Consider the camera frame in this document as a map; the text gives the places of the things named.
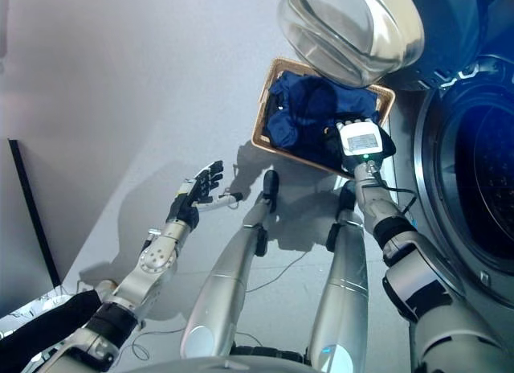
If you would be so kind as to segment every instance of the dark blue cloth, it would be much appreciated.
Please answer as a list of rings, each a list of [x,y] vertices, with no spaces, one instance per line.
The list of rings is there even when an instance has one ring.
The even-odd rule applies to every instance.
[[[337,114],[358,113],[377,122],[377,95],[365,89],[347,89],[317,76],[284,72],[271,86],[279,98],[277,109],[269,109],[267,133],[278,148],[310,155],[318,148],[324,128],[333,127]]]

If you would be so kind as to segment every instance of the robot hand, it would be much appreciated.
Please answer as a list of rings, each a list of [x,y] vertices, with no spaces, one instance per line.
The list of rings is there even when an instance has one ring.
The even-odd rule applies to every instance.
[[[223,178],[223,161],[212,162],[192,179],[186,179],[178,190],[169,209],[166,223],[181,220],[193,231],[198,225],[198,211],[208,211],[218,207],[237,203],[243,198],[240,193],[220,195],[213,198],[209,193],[219,186]]]

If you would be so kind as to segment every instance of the black strip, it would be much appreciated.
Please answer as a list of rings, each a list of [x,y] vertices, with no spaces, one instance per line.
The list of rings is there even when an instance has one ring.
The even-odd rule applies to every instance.
[[[387,277],[382,278],[382,286],[384,287],[387,297],[389,297],[391,302],[393,302],[393,305],[396,306],[400,315],[402,317],[404,317],[407,321],[411,321],[414,323],[417,322],[418,319],[416,318],[414,313],[412,313],[412,311],[410,311],[409,306],[406,305],[405,302],[403,302],[400,299],[400,297],[396,294],[396,292],[393,290],[389,281],[387,280]]]
[[[48,273],[50,274],[51,283],[55,288],[61,285],[61,278],[59,277],[59,273],[57,272],[57,268],[55,267],[54,258],[51,256],[51,251],[48,247],[47,237],[45,236],[43,225],[41,224],[41,219],[39,218],[38,209],[35,206],[34,196],[32,195],[29,178],[27,177],[27,172],[25,171],[25,166],[23,165],[23,159],[22,154],[19,150],[18,140],[9,140],[9,146],[10,152],[13,154],[16,170],[18,171],[18,177],[22,185],[23,195],[25,196],[25,202],[27,203],[29,214],[31,214],[31,220],[32,224],[34,225],[35,234],[38,238],[39,248],[41,248],[43,259],[45,260]]]
[[[380,221],[373,229],[373,237],[378,242],[380,249],[383,250],[386,243],[392,238],[407,231],[416,231],[416,229],[405,218],[394,216]]]
[[[130,337],[136,325],[137,320],[132,313],[119,307],[116,303],[104,303],[85,327],[120,348]]]
[[[451,305],[451,297],[439,281],[432,281],[416,291],[406,300],[406,304],[416,313],[418,318],[428,311],[445,305]]]

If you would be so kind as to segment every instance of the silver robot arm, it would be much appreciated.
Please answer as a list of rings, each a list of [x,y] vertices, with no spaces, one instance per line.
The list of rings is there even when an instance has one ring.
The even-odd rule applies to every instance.
[[[508,372],[508,352],[467,303],[460,279],[433,244],[410,225],[380,186],[374,162],[355,169],[365,230],[390,267],[382,280],[399,313],[415,323],[416,373]]]
[[[176,260],[189,233],[196,228],[198,210],[207,211],[239,201],[239,194],[209,196],[222,178],[222,162],[213,162],[181,185],[165,226],[150,234],[136,267],[96,311],[74,332],[41,372],[108,371],[137,323],[157,300],[176,270]]]

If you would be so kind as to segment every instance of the wire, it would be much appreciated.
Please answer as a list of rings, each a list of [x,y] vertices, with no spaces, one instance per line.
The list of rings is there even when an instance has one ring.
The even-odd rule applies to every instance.
[[[284,270],[282,270],[282,272],[281,272],[281,273],[280,273],[276,278],[272,279],[272,280],[271,280],[271,281],[269,281],[269,282],[264,283],[264,284],[263,284],[263,285],[261,285],[261,286],[257,286],[257,287],[255,287],[254,289],[247,290],[247,293],[253,293],[254,291],[257,291],[257,290],[259,290],[259,289],[262,289],[263,287],[266,287],[266,286],[270,285],[271,283],[273,283],[273,282],[277,281],[281,276],[283,276],[283,275],[285,274],[285,272],[286,272],[286,271],[288,271],[288,270],[289,270],[289,268],[290,268],[291,266],[293,266],[296,262],[298,262],[299,260],[301,260],[301,259],[302,259],[304,256],[306,256],[306,255],[307,255],[307,253],[306,253],[306,252],[304,252],[304,254],[303,254],[302,256],[300,256],[299,258],[295,259],[293,262],[291,262],[290,264],[288,264],[288,265],[286,266],[286,268],[285,268]]]
[[[412,199],[409,201],[409,203],[403,209],[402,215],[406,214],[408,212],[408,210],[410,210],[410,208],[414,205],[414,203],[416,203],[416,200],[418,200],[418,194],[416,194],[416,192],[414,192],[412,190],[407,190],[406,188],[393,188],[391,186],[387,186],[384,183],[384,180],[382,180],[380,172],[373,172],[373,177],[375,178],[375,180],[377,180],[378,184],[367,184],[367,185],[362,186],[362,188],[381,187],[381,188],[384,188],[386,191],[412,195]]]
[[[145,335],[164,335],[164,334],[175,334],[175,333],[180,333],[181,331],[183,331],[185,329],[182,328],[182,329],[176,329],[176,330],[165,330],[165,331],[146,331],[144,333],[141,333],[139,334],[137,337],[135,337],[133,339],[133,341],[131,343],[129,343],[127,346],[123,347],[123,349],[121,349],[121,352],[120,352],[120,355],[118,356],[118,359],[114,362],[114,364],[112,365],[112,367],[117,367],[118,364],[120,363],[121,361],[121,357],[123,356],[123,353],[127,350],[127,349],[130,349],[133,353],[133,355],[139,359],[140,361],[148,361],[151,357],[150,355],[150,352],[148,351],[148,349],[146,349],[144,346],[142,346],[140,343],[137,343],[137,340]],[[142,355],[139,355],[137,353],[137,350],[140,351],[142,353]]]
[[[242,331],[236,331],[235,333],[240,335],[246,335],[247,337],[250,337],[251,339],[256,341],[259,344],[259,346],[263,347],[263,344],[257,339],[257,337],[251,335],[250,333],[243,333]]]

